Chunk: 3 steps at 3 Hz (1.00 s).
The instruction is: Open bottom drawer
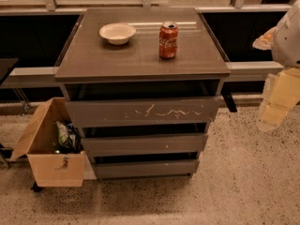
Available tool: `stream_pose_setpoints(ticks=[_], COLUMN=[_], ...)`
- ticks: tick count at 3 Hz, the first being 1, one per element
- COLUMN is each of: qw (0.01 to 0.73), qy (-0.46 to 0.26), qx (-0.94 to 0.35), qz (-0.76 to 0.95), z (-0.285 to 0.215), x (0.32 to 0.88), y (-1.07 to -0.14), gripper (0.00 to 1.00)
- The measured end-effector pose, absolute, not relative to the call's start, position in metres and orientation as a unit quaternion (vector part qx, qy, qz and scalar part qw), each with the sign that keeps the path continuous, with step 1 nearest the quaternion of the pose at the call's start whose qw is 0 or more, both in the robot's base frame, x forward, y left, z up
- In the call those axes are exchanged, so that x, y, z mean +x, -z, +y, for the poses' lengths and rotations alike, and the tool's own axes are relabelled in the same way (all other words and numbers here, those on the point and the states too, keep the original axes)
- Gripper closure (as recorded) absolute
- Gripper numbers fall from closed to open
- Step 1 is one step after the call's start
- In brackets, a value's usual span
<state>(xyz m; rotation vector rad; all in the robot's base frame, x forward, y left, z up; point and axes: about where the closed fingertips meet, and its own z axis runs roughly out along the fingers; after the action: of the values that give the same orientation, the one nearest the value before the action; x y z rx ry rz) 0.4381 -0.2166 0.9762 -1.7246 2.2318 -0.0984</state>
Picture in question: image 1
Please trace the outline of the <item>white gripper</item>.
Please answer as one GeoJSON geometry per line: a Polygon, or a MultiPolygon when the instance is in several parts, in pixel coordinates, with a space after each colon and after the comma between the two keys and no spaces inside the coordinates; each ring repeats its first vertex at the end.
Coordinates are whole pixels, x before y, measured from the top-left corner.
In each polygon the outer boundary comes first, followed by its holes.
{"type": "MultiPolygon", "coordinates": [[[[271,50],[276,31],[276,27],[272,27],[256,38],[252,47],[262,51],[271,50]]],[[[262,97],[266,103],[259,108],[256,126],[260,131],[267,132],[277,129],[288,115],[287,111],[300,101],[300,69],[293,67],[277,75],[269,74],[262,97]]]]}

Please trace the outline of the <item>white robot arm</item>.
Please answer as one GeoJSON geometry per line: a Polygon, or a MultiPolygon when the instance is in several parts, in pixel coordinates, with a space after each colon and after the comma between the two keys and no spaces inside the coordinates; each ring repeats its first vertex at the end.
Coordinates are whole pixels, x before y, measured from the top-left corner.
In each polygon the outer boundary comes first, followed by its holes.
{"type": "Polygon", "coordinates": [[[278,128],[300,101],[300,1],[295,2],[277,25],[256,38],[252,47],[270,50],[283,69],[269,74],[262,92],[256,126],[260,131],[278,128]]]}

